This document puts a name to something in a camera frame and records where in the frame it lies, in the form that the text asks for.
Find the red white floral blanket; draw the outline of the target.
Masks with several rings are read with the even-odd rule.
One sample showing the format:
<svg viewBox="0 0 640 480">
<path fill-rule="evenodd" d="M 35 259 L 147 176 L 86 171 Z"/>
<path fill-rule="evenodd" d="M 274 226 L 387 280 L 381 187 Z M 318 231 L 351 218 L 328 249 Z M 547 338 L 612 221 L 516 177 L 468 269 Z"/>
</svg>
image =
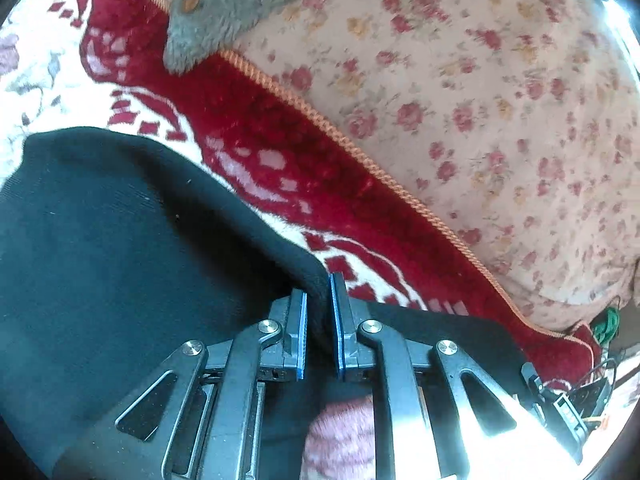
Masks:
<svg viewBox="0 0 640 480">
<path fill-rule="evenodd" d="M 248 67 L 212 58 L 165 72 L 167 13 L 155 0 L 21 0 L 1 26 L 1 189 L 39 133 L 95 128 L 166 146 L 309 250 L 329 278 L 329 380 L 357 387 L 336 454 L 354 479 L 577 479 L 577 463 L 534 412 L 521 367 L 574 379 L 568 343 L 522 322 L 473 255 L 414 211 L 314 111 Z M 358 341 L 370 380 L 339 380 L 330 275 L 371 317 Z M 283 295 L 287 297 L 292 290 Z M 218 342 L 194 337 L 89 425 L 46 479 L 268 479 L 270 396 L 308 385 L 260 380 L 280 338 L 267 311 Z"/>
</svg>

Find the black knit pants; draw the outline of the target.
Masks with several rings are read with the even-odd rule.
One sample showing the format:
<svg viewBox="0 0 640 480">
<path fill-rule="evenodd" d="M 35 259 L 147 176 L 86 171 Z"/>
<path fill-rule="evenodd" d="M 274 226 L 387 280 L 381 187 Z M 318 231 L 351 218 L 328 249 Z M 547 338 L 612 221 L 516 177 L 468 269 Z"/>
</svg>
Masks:
<svg viewBox="0 0 640 480">
<path fill-rule="evenodd" d="M 218 342 L 293 288 L 310 299 L 308 385 L 270 396 L 262 469 L 295 479 L 352 437 L 358 388 L 329 380 L 329 278 L 204 170 L 95 128 L 31 136 L 1 190 L 1 474 L 45 479 L 183 341 Z"/>
</svg>

